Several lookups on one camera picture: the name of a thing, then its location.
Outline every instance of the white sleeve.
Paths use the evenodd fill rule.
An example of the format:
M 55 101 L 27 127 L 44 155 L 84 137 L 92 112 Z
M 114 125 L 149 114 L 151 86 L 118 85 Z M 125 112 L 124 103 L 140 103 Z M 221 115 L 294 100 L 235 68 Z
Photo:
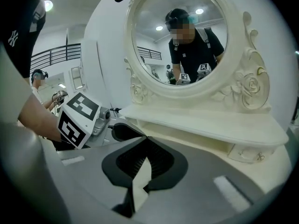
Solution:
M 0 122 L 15 123 L 32 90 L 11 62 L 2 42 L 0 42 L 0 89 Z
M 38 101 L 43 104 L 42 102 L 42 98 L 41 96 L 39 95 L 38 91 L 36 89 L 32 89 L 32 93 L 36 96 L 36 98 L 38 99 Z

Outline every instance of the ceiling light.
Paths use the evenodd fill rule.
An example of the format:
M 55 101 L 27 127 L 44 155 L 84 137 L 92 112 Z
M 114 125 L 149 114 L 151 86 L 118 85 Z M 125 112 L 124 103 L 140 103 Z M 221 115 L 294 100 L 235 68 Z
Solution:
M 50 0 L 45 1 L 46 12 L 50 11 L 53 8 L 53 3 Z
M 200 8 L 200 9 L 197 9 L 195 12 L 196 12 L 196 14 L 202 14 L 204 12 L 204 10 Z
M 159 26 L 159 27 L 156 28 L 157 31 L 161 31 L 162 29 L 163 29 L 162 26 Z
M 58 84 L 58 85 L 62 88 L 66 88 L 66 86 L 64 84 Z

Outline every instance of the black railing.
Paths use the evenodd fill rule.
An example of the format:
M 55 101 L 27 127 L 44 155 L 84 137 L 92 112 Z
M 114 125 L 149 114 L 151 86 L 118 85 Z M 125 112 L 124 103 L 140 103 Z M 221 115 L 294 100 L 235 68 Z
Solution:
M 162 60 L 161 52 L 143 48 L 143 47 L 138 47 L 138 51 L 139 51 L 139 55 L 141 55 L 143 58 Z
M 55 47 L 31 57 L 30 73 L 35 69 L 42 69 L 72 59 L 81 58 L 81 44 L 71 44 L 61 47 Z

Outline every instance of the white wall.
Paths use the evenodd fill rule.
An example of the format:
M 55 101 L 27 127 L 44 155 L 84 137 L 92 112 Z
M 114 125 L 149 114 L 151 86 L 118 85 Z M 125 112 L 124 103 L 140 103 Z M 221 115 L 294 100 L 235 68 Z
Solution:
M 219 39 L 223 48 L 225 49 L 228 39 L 228 31 L 225 22 L 219 22 L 217 24 L 211 25 L 211 29 Z
M 170 40 L 171 40 L 170 36 L 163 38 L 162 40 L 157 42 L 157 47 L 158 47 L 159 51 L 161 52 L 162 61 L 165 63 L 165 65 L 172 66 L 171 65 L 172 64 L 171 56 L 170 56 L 170 51 L 169 51 L 169 41 Z
M 52 66 L 45 67 L 43 68 L 43 71 L 46 71 L 49 77 L 63 73 L 64 83 L 65 86 L 67 87 L 67 92 L 69 96 L 72 96 L 76 92 L 76 90 L 74 88 L 74 83 L 71 79 L 71 69 L 73 67 L 78 67 L 78 66 L 80 66 L 80 59 L 73 59 L 70 61 L 60 62 Z
M 76 25 L 67 28 L 67 40 L 68 44 L 81 43 L 84 38 L 86 25 Z
M 124 22 L 130 0 L 101 0 L 85 30 L 84 40 L 96 40 L 104 82 L 113 107 L 131 104 L 131 74 L 124 62 Z
M 33 55 L 55 47 L 64 46 L 66 43 L 66 29 L 49 33 L 40 33 L 33 48 Z
M 298 65 L 291 33 L 283 17 L 270 0 L 233 0 L 240 12 L 248 11 L 251 28 L 258 30 L 256 48 L 270 76 L 271 114 L 287 130 L 297 99 Z
M 147 48 L 150 50 L 161 52 L 158 45 L 154 43 L 154 39 L 151 39 L 150 37 L 144 36 L 142 34 L 136 35 L 136 44 L 138 47 Z M 159 75 L 159 78 L 162 82 L 167 82 L 167 76 L 166 76 L 166 65 L 168 63 L 165 63 L 165 60 L 162 58 L 162 60 L 157 59 L 150 59 L 144 57 L 145 64 L 150 65 L 152 69 L 155 69 L 156 73 Z
M 112 108 L 106 84 L 104 83 L 97 41 L 84 39 L 81 44 L 83 73 L 85 77 L 87 93 L 100 101 L 106 108 Z

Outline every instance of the white ceiling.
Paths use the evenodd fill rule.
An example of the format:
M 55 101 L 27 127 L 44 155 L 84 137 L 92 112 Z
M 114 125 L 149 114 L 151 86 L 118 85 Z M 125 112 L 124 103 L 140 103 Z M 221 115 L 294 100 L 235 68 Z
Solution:
M 87 24 L 101 0 L 50 0 L 53 8 L 46 13 L 42 33 Z
M 165 26 L 166 15 L 175 8 L 184 9 L 189 15 L 198 18 L 198 23 L 213 23 L 223 20 L 221 12 L 211 0 L 147 0 L 136 19 L 136 31 L 142 35 L 152 38 L 154 41 L 169 35 Z M 195 11 L 199 8 L 204 13 L 197 15 Z M 162 31 L 156 31 L 156 27 L 163 26 Z

